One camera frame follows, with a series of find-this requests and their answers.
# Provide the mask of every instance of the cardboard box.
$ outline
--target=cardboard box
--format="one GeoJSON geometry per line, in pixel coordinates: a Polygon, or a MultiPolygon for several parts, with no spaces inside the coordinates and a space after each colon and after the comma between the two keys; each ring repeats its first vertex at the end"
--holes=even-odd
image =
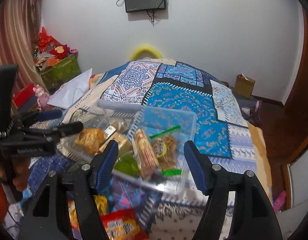
{"type": "Polygon", "coordinates": [[[252,95],[255,80],[246,77],[248,80],[241,78],[239,75],[236,77],[234,92],[243,97],[249,98],[252,95]]]}

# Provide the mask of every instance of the green food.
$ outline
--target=green food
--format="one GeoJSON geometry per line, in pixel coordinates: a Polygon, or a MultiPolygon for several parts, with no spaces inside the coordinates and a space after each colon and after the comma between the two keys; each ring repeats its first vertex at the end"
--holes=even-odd
{"type": "Polygon", "coordinates": [[[133,177],[140,176],[137,162],[131,153],[122,155],[114,165],[114,169],[133,177]]]}

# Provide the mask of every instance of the red snack bag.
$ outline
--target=red snack bag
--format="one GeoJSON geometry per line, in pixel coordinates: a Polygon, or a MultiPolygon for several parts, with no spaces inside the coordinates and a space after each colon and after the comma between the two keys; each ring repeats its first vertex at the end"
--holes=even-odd
{"type": "Polygon", "coordinates": [[[137,224],[135,211],[124,209],[107,215],[101,220],[110,240],[149,240],[150,237],[137,224]]]}

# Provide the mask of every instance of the beige curtain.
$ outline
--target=beige curtain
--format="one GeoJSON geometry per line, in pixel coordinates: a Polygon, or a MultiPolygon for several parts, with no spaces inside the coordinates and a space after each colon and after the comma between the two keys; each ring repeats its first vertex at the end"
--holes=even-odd
{"type": "Polygon", "coordinates": [[[44,87],[32,56],[38,41],[41,4],[42,0],[4,0],[0,5],[0,66],[19,65],[14,94],[28,83],[44,87]]]}

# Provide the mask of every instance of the packaged snack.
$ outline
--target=packaged snack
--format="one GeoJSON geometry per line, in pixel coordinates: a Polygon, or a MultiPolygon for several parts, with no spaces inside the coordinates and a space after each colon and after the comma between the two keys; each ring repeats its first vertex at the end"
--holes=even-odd
{"type": "Polygon", "coordinates": [[[124,133],[127,130],[127,122],[125,120],[114,120],[111,125],[116,128],[119,133],[124,133]]]}
{"type": "Polygon", "coordinates": [[[137,224],[135,211],[124,209],[101,216],[110,240],[149,240],[150,237],[137,224]]]}
{"type": "Polygon", "coordinates": [[[112,136],[113,133],[115,133],[116,128],[113,127],[112,125],[108,126],[105,130],[104,133],[106,134],[105,136],[105,141],[112,136]]]}
{"type": "Polygon", "coordinates": [[[138,164],[132,156],[131,152],[125,153],[119,157],[116,164],[114,165],[114,169],[133,177],[140,176],[138,164]]]}
{"type": "Polygon", "coordinates": [[[100,129],[83,129],[75,139],[75,144],[89,154],[95,154],[105,142],[106,134],[100,129]]]}
{"type": "Polygon", "coordinates": [[[176,143],[173,136],[156,138],[152,141],[152,146],[162,171],[176,168],[177,161],[174,157],[176,143]]]}
{"type": "Polygon", "coordinates": [[[141,176],[149,180],[155,171],[160,171],[160,165],[144,130],[135,132],[132,145],[141,176]]]}
{"type": "MultiPolygon", "coordinates": [[[[98,196],[94,196],[94,201],[96,203],[99,214],[105,215],[107,213],[107,198],[104,196],[98,195],[98,196]]],[[[79,229],[76,209],[75,209],[75,202],[73,200],[68,201],[68,205],[69,205],[71,226],[76,229],[79,229]]]]}
{"type": "Polygon", "coordinates": [[[133,149],[132,144],[127,139],[127,137],[121,133],[115,132],[113,133],[108,140],[98,149],[99,152],[103,152],[110,142],[110,140],[115,140],[118,143],[118,156],[123,155],[126,152],[129,152],[133,149]]]}

